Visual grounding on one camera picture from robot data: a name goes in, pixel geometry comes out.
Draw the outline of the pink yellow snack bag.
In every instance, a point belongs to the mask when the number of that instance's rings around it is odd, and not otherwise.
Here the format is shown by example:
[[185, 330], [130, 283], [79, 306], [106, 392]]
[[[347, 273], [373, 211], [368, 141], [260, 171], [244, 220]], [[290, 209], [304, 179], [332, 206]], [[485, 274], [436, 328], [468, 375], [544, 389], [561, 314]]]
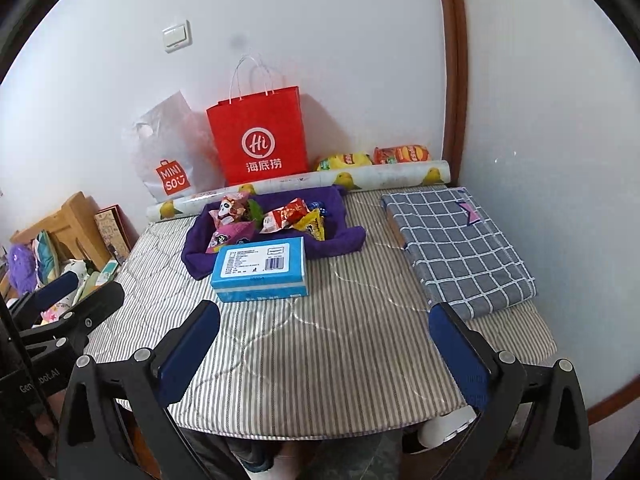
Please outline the pink yellow snack bag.
[[253, 221], [237, 221], [229, 224], [221, 224], [213, 232], [206, 252], [208, 254], [216, 254], [220, 252], [223, 247], [248, 243], [254, 238], [255, 232]]

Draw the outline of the pink cartoon candy pack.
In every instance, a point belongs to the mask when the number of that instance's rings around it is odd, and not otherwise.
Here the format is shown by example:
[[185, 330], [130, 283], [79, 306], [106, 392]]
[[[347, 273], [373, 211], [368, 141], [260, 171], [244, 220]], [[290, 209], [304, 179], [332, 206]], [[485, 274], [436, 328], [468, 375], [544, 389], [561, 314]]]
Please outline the pink cartoon candy pack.
[[216, 210], [209, 211], [216, 228], [228, 226], [230, 223], [241, 221], [248, 207], [247, 193], [232, 193], [224, 196]]

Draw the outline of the green snack bag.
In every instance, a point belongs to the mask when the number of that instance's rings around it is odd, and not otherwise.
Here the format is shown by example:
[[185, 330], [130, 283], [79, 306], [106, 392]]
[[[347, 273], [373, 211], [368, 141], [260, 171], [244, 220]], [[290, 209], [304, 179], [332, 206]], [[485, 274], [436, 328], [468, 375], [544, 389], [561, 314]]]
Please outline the green snack bag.
[[254, 223], [255, 230], [260, 232], [262, 230], [265, 217], [262, 207], [256, 202], [256, 200], [250, 198], [247, 201], [247, 212], [250, 216], [250, 221]]

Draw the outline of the red gold snack pack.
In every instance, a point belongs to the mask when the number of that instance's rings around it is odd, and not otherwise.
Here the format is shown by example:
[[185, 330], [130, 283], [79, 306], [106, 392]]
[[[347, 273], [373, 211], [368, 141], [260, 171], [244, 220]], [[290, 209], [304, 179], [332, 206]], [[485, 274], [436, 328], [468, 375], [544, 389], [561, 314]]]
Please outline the red gold snack pack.
[[262, 218], [262, 234], [280, 232], [294, 226], [308, 214], [309, 209], [301, 198], [294, 198], [282, 207], [267, 212]]

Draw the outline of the yellow triangular snack bag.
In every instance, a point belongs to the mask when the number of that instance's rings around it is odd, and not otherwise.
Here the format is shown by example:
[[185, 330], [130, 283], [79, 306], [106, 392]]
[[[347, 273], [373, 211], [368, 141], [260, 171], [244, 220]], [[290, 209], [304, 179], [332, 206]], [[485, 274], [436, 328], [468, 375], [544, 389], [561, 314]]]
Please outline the yellow triangular snack bag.
[[293, 224], [296, 231], [304, 232], [312, 236], [318, 242], [326, 239], [326, 230], [324, 229], [324, 217], [320, 208], [313, 209], [303, 216], [300, 220]]

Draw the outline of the small blue candy pack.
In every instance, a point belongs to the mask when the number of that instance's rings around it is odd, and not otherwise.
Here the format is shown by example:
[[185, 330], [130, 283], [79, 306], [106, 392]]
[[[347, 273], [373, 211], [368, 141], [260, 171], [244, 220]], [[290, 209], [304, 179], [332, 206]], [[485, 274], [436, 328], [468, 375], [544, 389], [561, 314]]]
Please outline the small blue candy pack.
[[317, 200], [307, 204], [310, 212], [315, 214], [318, 218], [326, 219], [332, 217], [332, 212], [326, 208], [326, 204]]

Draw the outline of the purple plush toy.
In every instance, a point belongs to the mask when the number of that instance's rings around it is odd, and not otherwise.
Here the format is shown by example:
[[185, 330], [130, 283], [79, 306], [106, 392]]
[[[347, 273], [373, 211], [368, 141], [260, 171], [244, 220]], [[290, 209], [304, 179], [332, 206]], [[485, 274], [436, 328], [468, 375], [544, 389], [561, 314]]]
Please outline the purple plush toy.
[[37, 288], [36, 259], [32, 248], [23, 244], [12, 245], [8, 252], [9, 280], [18, 296], [34, 292]]

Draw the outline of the wooden rack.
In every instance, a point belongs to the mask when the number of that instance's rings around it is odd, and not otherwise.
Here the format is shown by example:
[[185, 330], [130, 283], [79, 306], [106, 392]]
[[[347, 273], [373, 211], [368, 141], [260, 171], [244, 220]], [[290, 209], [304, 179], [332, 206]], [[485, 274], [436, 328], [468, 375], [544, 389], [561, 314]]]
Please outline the wooden rack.
[[94, 216], [98, 207], [83, 192], [70, 196], [53, 214], [11, 237], [12, 244], [27, 244], [41, 231], [46, 231], [63, 259], [89, 260], [101, 270], [111, 259]]

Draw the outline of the grey checked folded cloth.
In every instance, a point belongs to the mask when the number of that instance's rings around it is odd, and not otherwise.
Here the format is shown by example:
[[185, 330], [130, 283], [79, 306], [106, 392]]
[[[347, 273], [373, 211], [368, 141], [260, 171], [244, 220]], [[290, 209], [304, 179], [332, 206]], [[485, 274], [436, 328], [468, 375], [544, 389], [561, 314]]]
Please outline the grey checked folded cloth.
[[466, 188], [390, 193], [381, 204], [429, 304], [446, 302], [469, 321], [537, 295], [523, 259]]

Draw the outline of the brown patterned book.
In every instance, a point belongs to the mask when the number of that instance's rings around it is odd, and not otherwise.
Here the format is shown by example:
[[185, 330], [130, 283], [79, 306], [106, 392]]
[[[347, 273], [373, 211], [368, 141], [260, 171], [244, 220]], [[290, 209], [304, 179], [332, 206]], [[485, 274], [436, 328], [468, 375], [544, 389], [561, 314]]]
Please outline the brown patterned book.
[[94, 221], [107, 251], [119, 263], [124, 263], [139, 235], [122, 208], [119, 205], [102, 208], [94, 215]]

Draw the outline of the striped quilted table cover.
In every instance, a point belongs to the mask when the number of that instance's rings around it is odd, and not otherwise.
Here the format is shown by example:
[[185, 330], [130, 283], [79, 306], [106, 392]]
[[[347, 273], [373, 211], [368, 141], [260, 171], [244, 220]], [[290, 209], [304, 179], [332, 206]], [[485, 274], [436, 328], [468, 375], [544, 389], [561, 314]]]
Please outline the striped quilted table cover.
[[[348, 194], [360, 252], [309, 261], [309, 295], [221, 302], [181, 251], [195, 217], [152, 223], [116, 276], [124, 304], [90, 334], [96, 362], [154, 348], [201, 300], [218, 304], [219, 334], [177, 404], [181, 427], [257, 440], [319, 440], [408, 427], [461, 408], [428, 336], [427, 302], [392, 234], [383, 191]], [[533, 301], [468, 323], [496, 350], [548, 364], [556, 346]]]

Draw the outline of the blue tissue box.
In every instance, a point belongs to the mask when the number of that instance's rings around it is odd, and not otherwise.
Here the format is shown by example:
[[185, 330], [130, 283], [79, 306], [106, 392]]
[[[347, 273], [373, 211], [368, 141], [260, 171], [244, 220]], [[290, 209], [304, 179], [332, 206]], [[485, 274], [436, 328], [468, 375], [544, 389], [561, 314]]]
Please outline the blue tissue box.
[[223, 302], [306, 297], [304, 240], [288, 237], [222, 248], [209, 284]]

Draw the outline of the purple towel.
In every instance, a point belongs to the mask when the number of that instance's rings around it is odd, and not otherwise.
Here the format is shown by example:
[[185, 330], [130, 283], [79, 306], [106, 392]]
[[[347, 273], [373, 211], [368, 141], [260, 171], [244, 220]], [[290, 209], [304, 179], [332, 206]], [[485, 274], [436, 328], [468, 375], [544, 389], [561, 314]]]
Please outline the purple towel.
[[[326, 240], [315, 240], [308, 233], [288, 229], [273, 234], [257, 234], [254, 241], [262, 242], [263, 240], [301, 236], [304, 240], [306, 258], [310, 260], [358, 252], [366, 240], [366, 230], [362, 226], [347, 225], [347, 211], [343, 202], [345, 193], [344, 188], [331, 185], [322, 186], [321, 188], [303, 188], [302, 190], [253, 195], [252, 199], [256, 200], [263, 212], [284, 206], [294, 198], [301, 198], [306, 204], [309, 202], [324, 203], [329, 213], [329, 218], [324, 222]], [[216, 255], [206, 254], [205, 251], [215, 231], [214, 220], [210, 218], [208, 212], [217, 209], [218, 206], [218, 202], [206, 204], [189, 231], [186, 232], [181, 261], [186, 267], [186, 272], [197, 281], [207, 278], [213, 272], [217, 258]]]

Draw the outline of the lemon print paper roll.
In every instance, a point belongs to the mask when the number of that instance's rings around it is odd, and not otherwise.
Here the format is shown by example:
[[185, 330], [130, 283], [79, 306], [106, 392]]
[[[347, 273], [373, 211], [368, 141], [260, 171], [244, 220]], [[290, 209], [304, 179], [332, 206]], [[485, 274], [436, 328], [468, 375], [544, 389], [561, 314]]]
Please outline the lemon print paper roll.
[[197, 216], [206, 204], [219, 202], [224, 196], [241, 192], [264, 195], [304, 190], [305, 188], [322, 188], [322, 186], [329, 185], [342, 186], [347, 191], [372, 191], [450, 182], [451, 171], [446, 160], [321, 170], [306, 174], [294, 174], [289, 177], [247, 182], [165, 200], [163, 203], [149, 206], [145, 213], [148, 221], [152, 223], [193, 217]]

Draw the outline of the white Miniso plastic bag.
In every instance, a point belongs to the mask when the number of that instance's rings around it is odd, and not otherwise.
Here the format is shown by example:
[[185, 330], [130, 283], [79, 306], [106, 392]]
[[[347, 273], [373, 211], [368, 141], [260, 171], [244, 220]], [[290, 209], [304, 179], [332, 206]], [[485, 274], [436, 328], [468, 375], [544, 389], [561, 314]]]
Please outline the white Miniso plastic bag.
[[208, 123], [181, 92], [136, 119], [122, 133], [122, 144], [157, 203], [224, 185]]

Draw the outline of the orange chips bag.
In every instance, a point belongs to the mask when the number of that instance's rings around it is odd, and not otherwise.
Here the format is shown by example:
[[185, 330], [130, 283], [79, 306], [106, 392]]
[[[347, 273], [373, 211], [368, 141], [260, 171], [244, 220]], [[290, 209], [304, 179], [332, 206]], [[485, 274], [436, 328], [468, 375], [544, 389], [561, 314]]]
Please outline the orange chips bag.
[[391, 148], [376, 148], [373, 152], [375, 165], [404, 164], [405, 162], [427, 162], [431, 159], [428, 149], [419, 144], [405, 144]]

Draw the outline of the yellow chips bag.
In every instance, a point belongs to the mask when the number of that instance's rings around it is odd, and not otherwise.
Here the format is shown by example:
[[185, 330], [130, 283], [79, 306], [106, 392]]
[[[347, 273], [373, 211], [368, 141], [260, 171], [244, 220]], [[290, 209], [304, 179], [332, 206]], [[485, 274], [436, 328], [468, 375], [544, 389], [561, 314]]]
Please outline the yellow chips bag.
[[352, 169], [372, 165], [373, 162], [367, 153], [334, 154], [320, 159], [318, 161], [316, 170], [326, 171], [337, 169]]

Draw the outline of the red Haidilao paper bag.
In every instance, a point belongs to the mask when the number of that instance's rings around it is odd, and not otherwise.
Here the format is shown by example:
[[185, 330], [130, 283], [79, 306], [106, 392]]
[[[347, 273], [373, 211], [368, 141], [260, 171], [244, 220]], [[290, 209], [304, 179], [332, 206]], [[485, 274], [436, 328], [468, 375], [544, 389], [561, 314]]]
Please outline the red Haidilao paper bag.
[[233, 75], [228, 96], [206, 110], [224, 178], [230, 185], [308, 170], [299, 88], [244, 94]]

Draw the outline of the brown wooden door frame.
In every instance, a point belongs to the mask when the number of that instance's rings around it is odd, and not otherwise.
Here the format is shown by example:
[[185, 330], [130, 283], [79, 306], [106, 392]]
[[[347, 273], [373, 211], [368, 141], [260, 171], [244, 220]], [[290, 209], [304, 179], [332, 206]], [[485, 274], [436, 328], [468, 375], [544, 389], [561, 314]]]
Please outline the brown wooden door frame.
[[442, 158], [458, 184], [465, 141], [469, 92], [469, 43], [464, 0], [440, 0], [446, 58], [446, 110]]

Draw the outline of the white wall switch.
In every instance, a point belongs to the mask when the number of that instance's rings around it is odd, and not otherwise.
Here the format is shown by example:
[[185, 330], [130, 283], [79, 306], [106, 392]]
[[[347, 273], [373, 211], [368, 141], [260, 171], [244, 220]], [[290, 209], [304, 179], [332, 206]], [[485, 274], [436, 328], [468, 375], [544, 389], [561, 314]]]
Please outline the white wall switch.
[[162, 31], [163, 47], [172, 53], [192, 44], [191, 26], [188, 20], [166, 27]]

